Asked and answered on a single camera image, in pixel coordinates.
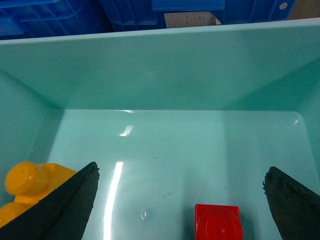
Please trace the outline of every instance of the yellow plastic block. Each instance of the yellow plastic block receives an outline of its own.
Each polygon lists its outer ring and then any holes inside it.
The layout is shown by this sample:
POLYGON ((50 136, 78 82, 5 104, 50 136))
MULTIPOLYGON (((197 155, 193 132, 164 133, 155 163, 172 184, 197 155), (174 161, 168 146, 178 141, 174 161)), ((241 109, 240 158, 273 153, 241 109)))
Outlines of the yellow plastic block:
POLYGON ((76 173, 56 163, 24 161, 14 166, 5 178, 5 188, 15 195, 15 199, 0 208, 0 227, 37 204, 76 173))

